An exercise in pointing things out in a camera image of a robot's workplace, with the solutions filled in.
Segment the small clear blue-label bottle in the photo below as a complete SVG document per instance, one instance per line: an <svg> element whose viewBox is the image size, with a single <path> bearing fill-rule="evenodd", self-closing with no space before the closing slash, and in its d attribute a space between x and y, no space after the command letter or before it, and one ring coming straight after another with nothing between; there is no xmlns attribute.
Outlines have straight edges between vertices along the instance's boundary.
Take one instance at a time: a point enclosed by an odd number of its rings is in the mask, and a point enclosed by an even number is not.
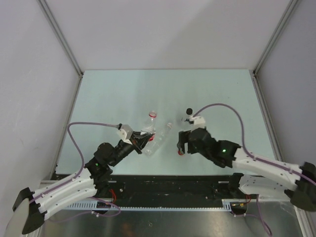
<svg viewBox="0 0 316 237"><path fill-rule="evenodd" d="M183 130L188 130L190 128L190 116L191 115L187 115L186 112L182 114L180 125Z"/></svg>

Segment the large clear unlabeled bottle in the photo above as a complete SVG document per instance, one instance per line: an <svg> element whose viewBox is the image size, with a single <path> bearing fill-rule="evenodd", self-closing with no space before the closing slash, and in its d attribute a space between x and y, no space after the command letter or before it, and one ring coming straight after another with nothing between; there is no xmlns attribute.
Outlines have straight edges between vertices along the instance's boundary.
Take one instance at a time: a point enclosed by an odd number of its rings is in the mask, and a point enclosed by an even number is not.
<svg viewBox="0 0 316 237"><path fill-rule="evenodd" d="M166 123L163 127L161 127L158 130L158 132L155 134L153 141L148 142L148 144L143 149L143 153L146 156L148 157L153 156L158 151L158 149L163 146L163 144L167 140L170 134L170 131L172 130L172 128L169 128L167 124L168 123Z"/></svg>

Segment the clear red-label bottle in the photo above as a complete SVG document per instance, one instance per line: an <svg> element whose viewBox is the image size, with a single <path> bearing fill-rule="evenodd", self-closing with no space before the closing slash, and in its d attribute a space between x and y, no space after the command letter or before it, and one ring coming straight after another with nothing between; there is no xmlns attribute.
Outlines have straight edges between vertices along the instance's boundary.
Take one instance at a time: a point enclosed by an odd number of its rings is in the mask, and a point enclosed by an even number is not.
<svg viewBox="0 0 316 237"><path fill-rule="evenodd" d="M141 134L150 133L152 135L149 142L153 141L156 134L156 118L157 113L155 111L150 111L142 125Z"/></svg>

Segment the black bottle cap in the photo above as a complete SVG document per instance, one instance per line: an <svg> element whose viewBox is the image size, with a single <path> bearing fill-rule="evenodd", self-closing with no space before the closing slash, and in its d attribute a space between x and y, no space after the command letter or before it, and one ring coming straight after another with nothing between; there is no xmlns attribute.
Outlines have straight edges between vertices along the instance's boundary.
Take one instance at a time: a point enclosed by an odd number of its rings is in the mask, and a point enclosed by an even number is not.
<svg viewBox="0 0 316 237"><path fill-rule="evenodd" d="M187 108L186 109L186 114L187 115L192 115L192 113L193 113L193 110L191 108Z"/></svg>

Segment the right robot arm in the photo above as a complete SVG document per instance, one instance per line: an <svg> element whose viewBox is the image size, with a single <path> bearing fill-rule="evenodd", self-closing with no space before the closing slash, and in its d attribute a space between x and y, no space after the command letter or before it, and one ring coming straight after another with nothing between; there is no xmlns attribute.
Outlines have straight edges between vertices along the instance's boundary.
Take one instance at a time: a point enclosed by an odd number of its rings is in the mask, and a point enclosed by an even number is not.
<svg viewBox="0 0 316 237"><path fill-rule="evenodd" d="M249 171L232 175L228 193L233 198L243 194L289 200L305 211L316 210L316 167L270 160L250 153L237 143L215 140L205 128L180 131L178 153L200 154L221 168Z"/></svg>

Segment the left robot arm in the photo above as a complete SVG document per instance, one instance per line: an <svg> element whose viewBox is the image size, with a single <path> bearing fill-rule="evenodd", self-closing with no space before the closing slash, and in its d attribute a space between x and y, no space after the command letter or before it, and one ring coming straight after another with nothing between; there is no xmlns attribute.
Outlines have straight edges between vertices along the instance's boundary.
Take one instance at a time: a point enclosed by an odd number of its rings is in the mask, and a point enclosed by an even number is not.
<svg viewBox="0 0 316 237"><path fill-rule="evenodd" d="M109 177L116 166L130 153L142 153L147 143L155 135L150 132L136 132L121 127L120 140L116 146L102 143L93 158L84 163L75 173L45 187L32 191L22 189L12 207L19 220L13 226L14 233L7 236L27 235L40 228L52 215L68 205L85 198L100 198L109 191Z"/></svg>

